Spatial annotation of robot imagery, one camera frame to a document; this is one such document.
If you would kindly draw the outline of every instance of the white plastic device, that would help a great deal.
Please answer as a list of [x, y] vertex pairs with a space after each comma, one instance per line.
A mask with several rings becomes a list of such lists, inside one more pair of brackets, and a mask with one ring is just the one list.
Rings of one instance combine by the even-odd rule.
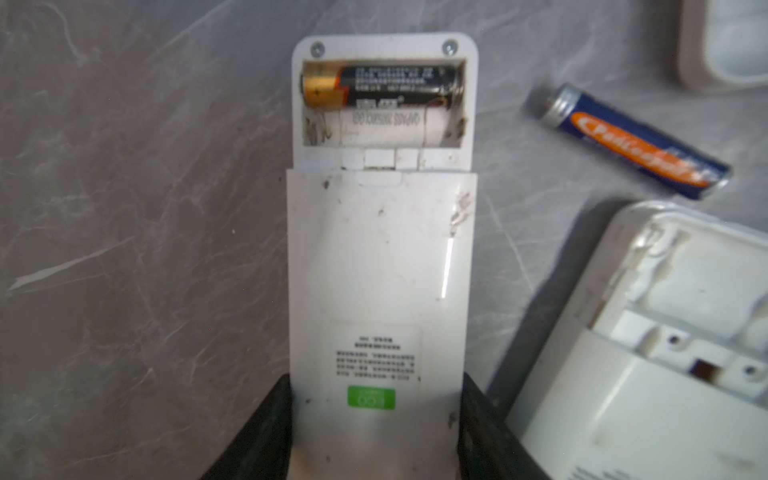
[[464, 89], [448, 110], [365, 111], [410, 115], [391, 124], [308, 108], [293, 91], [289, 477], [453, 480], [477, 48], [459, 33], [313, 36], [294, 50], [292, 85], [309, 61], [448, 62]]
[[554, 480], [768, 478], [768, 235], [666, 202], [608, 227], [508, 417]]
[[768, 0], [683, 0], [677, 58], [695, 90], [768, 85]]

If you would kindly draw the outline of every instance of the silver battery cap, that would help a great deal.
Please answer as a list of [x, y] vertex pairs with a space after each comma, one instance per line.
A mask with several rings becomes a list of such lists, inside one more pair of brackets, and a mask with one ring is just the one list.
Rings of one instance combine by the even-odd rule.
[[559, 127], [571, 114], [580, 97], [581, 91], [578, 88], [564, 84], [544, 100], [544, 114], [541, 119], [550, 127]]

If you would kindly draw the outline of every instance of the black and gold battery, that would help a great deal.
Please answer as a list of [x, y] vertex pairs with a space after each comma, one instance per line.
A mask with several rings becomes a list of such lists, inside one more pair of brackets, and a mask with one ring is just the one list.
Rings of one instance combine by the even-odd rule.
[[374, 65], [312, 61], [304, 64], [301, 88], [307, 107], [445, 107], [462, 95], [458, 65]]

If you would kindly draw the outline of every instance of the sticker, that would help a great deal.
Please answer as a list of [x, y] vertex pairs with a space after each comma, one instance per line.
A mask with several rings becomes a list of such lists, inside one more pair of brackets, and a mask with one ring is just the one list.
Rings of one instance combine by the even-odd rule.
[[346, 404], [357, 409], [394, 410], [395, 390], [367, 386], [350, 386]]
[[336, 378], [398, 388], [417, 383], [420, 340], [418, 330], [407, 327], [339, 325], [332, 340]]
[[665, 178], [695, 187], [709, 187], [721, 178], [716, 171], [701, 170], [693, 159], [682, 159], [600, 118], [577, 112], [571, 123], [582, 133]]

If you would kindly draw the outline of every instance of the dirt stain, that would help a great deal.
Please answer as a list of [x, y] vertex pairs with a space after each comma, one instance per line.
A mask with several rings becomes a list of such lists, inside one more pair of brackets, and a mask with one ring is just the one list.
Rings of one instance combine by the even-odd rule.
[[472, 196], [468, 193], [459, 196], [456, 201], [455, 211], [451, 215], [450, 235], [455, 237], [458, 232], [458, 226], [469, 219], [469, 208], [472, 206]]
[[727, 453], [715, 452], [715, 457], [720, 462], [734, 472], [754, 472], [755, 462], [746, 458], [728, 455]]
[[456, 124], [456, 137], [461, 139], [467, 130], [467, 119], [462, 117]]
[[311, 146], [317, 145], [317, 124], [304, 118], [304, 137]]
[[448, 415], [448, 430], [453, 428], [453, 424], [455, 424], [458, 421], [458, 416], [456, 415], [456, 412], [451, 412], [450, 415]]

